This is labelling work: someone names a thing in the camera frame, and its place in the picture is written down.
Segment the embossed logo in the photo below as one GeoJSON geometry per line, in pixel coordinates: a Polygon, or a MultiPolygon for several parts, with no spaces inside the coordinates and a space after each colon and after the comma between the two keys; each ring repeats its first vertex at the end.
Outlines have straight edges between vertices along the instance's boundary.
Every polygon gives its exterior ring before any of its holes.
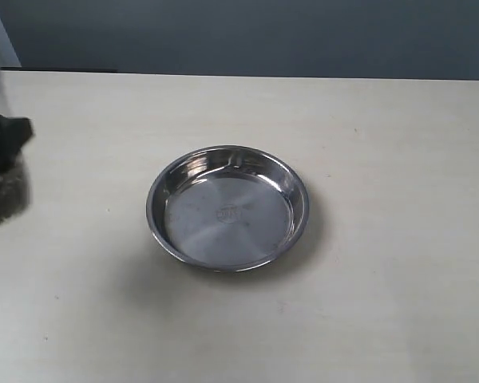
{"type": "Polygon", "coordinates": [[[234,223],[241,219],[241,209],[236,205],[223,205],[216,211],[216,218],[223,223],[234,223]]]}

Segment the white table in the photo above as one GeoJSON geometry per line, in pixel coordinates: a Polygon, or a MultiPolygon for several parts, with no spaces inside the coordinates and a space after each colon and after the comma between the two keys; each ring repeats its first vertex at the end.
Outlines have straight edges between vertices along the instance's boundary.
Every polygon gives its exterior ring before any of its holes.
{"type": "Polygon", "coordinates": [[[0,382],[479,381],[479,82],[5,73],[34,204],[0,227],[0,382]],[[213,274],[151,182],[214,144],[311,194],[296,248],[213,274]]]}

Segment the metal dish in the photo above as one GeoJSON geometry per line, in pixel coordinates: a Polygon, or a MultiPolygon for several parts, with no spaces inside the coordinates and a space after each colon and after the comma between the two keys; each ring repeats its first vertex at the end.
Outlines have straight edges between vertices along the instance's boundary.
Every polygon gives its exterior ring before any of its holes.
{"type": "Polygon", "coordinates": [[[147,218],[177,259],[243,271],[277,259],[307,224],[309,198],[284,162],[260,150],[216,146],[172,162],[156,178],[147,218]]]}

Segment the gray background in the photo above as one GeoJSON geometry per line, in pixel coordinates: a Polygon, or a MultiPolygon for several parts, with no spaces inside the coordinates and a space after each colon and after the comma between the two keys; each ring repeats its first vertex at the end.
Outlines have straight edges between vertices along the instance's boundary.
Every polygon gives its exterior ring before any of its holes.
{"type": "Polygon", "coordinates": [[[479,79],[479,0],[0,0],[25,67],[479,79]]]}

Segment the black lid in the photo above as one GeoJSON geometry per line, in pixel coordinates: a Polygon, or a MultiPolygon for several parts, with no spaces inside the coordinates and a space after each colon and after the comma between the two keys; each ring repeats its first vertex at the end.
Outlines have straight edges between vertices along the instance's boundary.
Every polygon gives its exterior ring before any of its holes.
{"type": "Polygon", "coordinates": [[[22,146],[33,134],[28,118],[7,118],[0,114],[0,173],[14,165],[22,146]]]}

